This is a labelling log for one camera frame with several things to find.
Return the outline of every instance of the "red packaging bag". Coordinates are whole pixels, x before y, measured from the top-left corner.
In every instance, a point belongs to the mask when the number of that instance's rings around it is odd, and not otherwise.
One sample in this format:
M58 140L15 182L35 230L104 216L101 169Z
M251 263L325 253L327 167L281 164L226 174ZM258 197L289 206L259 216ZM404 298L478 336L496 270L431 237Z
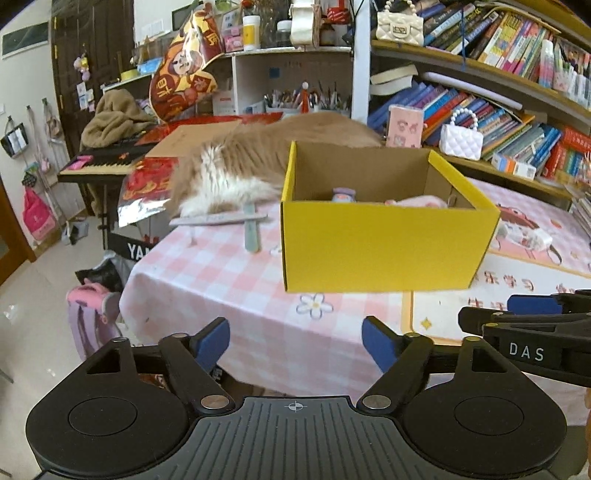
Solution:
M211 4L189 15L150 83L152 109L169 121L217 89L205 67L223 54Z

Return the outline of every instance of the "jar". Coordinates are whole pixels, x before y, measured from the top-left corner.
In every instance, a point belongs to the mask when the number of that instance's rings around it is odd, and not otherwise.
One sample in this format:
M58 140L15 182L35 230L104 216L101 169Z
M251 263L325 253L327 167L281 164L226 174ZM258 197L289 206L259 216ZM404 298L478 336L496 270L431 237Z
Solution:
M261 48L261 17L247 15L242 18L242 41L244 51Z
M275 38L278 47L291 47L291 20L277 22L277 35Z
M336 42L335 29L332 25L325 21L320 27L320 46L321 47L334 47Z

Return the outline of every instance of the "yellow cardboard box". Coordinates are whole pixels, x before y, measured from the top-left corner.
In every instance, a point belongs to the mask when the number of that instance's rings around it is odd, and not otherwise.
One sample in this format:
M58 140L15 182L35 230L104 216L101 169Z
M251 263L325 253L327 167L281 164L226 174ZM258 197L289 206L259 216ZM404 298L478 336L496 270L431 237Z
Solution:
M332 189L357 192L333 203ZM386 206L435 195L448 209ZM425 148L292 143L281 198L289 292L468 288L499 220L496 206Z

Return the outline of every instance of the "paper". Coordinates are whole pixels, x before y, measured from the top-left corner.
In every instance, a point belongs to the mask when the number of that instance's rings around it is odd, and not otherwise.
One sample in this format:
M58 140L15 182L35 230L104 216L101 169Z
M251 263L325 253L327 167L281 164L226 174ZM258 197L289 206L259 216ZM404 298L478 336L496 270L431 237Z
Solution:
M78 104L80 105L80 110L88 110L88 99L86 97L86 83L80 82L76 85L76 90L78 92Z
M194 147L216 135L230 132L240 124L241 121L237 120L205 125L181 125L150 150L146 157L184 157Z

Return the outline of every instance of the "backpack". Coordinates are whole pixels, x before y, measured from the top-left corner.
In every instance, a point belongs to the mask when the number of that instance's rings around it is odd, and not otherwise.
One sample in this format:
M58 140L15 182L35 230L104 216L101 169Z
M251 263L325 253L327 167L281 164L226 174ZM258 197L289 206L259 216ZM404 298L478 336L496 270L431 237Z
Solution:
M25 208L22 211L22 221L38 242L43 241L56 227L56 219L51 214L49 207L29 187L25 187Z
M112 338L120 337L115 324L119 316L120 293L112 293L99 283L85 280L66 296L68 320L76 350L86 360Z

